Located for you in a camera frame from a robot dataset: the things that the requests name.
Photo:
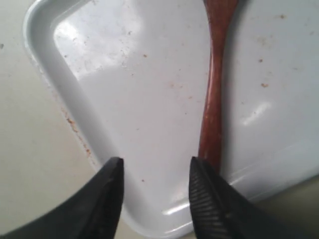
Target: wooden spoon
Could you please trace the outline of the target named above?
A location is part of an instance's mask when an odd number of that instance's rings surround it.
[[[238,0],[204,0],[210,28],[210,65],[199,141],[200,158],[220,171],[222,150],[221,78],[227,29]]]

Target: plastic tray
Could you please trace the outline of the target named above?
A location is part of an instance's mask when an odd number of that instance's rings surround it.
[[[319,172],[318,11],[318,0],[247,0],[234,17],[223,175],[249,199]],[[92,165],[125,159],[126,222],[151,238],[190,232],[209,62],[202,1],[37,0],[23,35]]]

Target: white countertop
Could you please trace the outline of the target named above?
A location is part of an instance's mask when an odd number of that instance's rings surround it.
[[[0,2],[0,234],[62,203],[94,174],[24,51],[32,2]],[[120,222],[116,238],[142,237]]]

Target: spoon handle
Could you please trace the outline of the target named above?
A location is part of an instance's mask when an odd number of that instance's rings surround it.
[[[210,29],[210,65],[198,156],[220,171],[222,151],[221,79],[228,25],[238,0],[204,0]]]

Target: brown wooden utensil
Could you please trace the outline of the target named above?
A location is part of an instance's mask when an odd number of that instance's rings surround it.
[[[198,156],[220,171],[222,152],[221,80],[227,29],[238,0],[204,0],[210,28],[210,66]]]

